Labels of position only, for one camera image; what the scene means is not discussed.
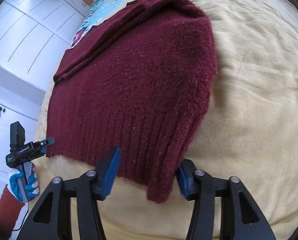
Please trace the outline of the left gloved hand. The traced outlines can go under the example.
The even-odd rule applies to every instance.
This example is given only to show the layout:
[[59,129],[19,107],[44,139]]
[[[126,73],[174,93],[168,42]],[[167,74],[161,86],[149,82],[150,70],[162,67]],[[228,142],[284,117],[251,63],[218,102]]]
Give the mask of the left gloved hand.
[[[24,177],[24,173],[17,168],[13,168],[8,175],[9,183],[7,185],[8,191],[19,201],[23,202],[21,189],[18,185],[18,180]],[[36,167],[32,163],[32,171],[28,178],[28,184],[24,186],[24,192],[27,197],[33,199],[39,194],[39,182],[36,175]]]

